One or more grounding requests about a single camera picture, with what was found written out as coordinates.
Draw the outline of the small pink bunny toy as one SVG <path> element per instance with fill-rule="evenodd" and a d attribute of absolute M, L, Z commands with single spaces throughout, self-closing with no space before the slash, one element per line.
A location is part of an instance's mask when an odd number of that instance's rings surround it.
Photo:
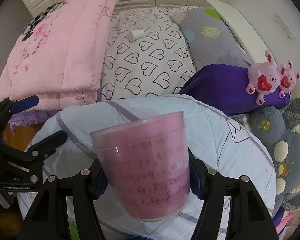
<path fill-rule="evenodd" d="M 288 60 L 288 66 L 284 64 L 280 65 L 280 75 L 281 80 L 279 85 L 279 97 L 284 98 L 287 93 L 291 92 L 294 89 L 295 85 L 300 79 L 300 72 L 297 71 L 295 73 L 293 71 L 292 61 Z"/>

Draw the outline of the small white paper cup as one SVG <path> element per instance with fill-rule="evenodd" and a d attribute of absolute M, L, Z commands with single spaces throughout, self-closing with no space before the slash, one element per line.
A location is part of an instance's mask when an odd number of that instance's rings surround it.
<path fill-rule="evenodd" d="M 144 37 L 145 31 L 143 29 L 131 30 L 128 33 L 129 42 L 134 42 L 142 37 Z"/>

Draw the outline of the grey flower pattern pillow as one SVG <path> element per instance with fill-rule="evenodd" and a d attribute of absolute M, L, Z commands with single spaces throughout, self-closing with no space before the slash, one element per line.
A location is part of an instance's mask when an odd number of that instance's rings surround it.
<path fill-rule="evenodd" d="M 215 9 L 194 8 L 171 19 L 183 32 L 197 70 L 214 63 L 244 68 L 254 64 Z"/>

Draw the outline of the large pink bunny toy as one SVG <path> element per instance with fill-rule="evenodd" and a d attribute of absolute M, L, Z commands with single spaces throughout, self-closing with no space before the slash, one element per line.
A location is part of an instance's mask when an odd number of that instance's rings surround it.
<path fill-rule="evenodd" d="M 256 63 L 248 68 L 248 85 L 246 93 L 249 95 L 257 93 L 256 103 L 261 106 L 265 103 L 264 96 L 275 92 L 281 84 L 281 78 L 286 71 L 282 64 L 280 68 L 274 62 L 270 51 L 265 51 L 266 62 Z"/>

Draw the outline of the pink folded quilt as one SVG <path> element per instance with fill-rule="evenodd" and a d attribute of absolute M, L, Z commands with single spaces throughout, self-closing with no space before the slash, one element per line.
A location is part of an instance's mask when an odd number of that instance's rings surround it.
<path fill-rule="evenodd" d="M 0 102 L 39 99 L 37 110 L 97 100 L 118 0 L 68 0 L 17 39 L 0 77 Z"/>

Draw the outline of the pink translucent plastic cup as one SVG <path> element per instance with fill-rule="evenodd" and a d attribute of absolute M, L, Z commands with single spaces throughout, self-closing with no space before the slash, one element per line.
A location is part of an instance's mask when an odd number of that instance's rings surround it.
<path fill-rule="evenodd" d="M 186 206 L 190 167 L 183 112 L 94 131 L 90 137 L 111 187 L 131 217 L 156 221 Z"/>

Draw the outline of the purple plush blanket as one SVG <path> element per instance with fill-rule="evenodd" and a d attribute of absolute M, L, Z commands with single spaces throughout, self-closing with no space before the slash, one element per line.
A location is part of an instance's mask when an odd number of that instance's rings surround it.
<path fill-rule="evenodd" d="M 227 116 L 254 111 L 257 93 L 246 93 L 247 68 L 227 64 L 210 64 L 196 72 L 179 91 L 215 107 Z"/>

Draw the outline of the white heart pattern bedsheet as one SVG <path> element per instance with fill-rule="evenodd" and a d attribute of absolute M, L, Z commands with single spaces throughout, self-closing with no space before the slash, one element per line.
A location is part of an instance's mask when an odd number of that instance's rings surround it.
<path fill-rule="evenodd" d="M 191 6 L 113 13 L 98 91 L 101 101 L 178 93 L 196 73 L 187 40 L 171 19 Z M 144 37 L 129 42 L 131 30 Z"/>

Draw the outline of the grey bear plush toy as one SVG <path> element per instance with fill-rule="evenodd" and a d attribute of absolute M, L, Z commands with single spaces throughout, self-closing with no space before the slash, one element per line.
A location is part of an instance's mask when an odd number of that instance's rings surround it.
<path fill-rule="evenodd" d="M 273 160 L 276 213 L 286 195 L 300 192 L 300 120 L 285 122 L 279 110 L 267 106 L 252 113 L 250 128 Z"/>

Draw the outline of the round light blue striped cushion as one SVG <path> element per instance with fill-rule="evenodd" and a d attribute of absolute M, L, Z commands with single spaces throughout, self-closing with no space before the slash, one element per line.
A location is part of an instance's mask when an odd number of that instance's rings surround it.
<path fill-rule="evenodd" d="M 43 176 L 65 178 L 89 168 L 96 158 L 91 132 L 173 112 L 184 114 L 187 144 L 191 152 L 207 167 L 214 168 L 223 176 L 248 176 L 269 213 L 272 213 L 275 206 L 276 175 L 267 149 L 238 122 L 187 95 L 108 100 L 65 108 L 47 120 L 32 139 L 35 144 L 59 130 L 68 134 L 66 143 L 44 162 Z M 132 236 L 190 239 L 202 205 L 201 200 L 190 195 L 188 204 L 176 216 L 149 223 L 127 215 L 110 187 L 94 203 L 107 239 Z"/>

